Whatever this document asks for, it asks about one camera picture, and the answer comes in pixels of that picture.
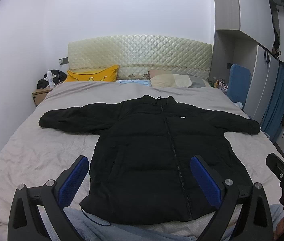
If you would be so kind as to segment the person's right hand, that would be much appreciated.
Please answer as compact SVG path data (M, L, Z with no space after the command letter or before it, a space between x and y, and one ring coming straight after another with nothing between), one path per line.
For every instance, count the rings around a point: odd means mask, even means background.
M284 206L272 205L273 240L277 240L284 232Z

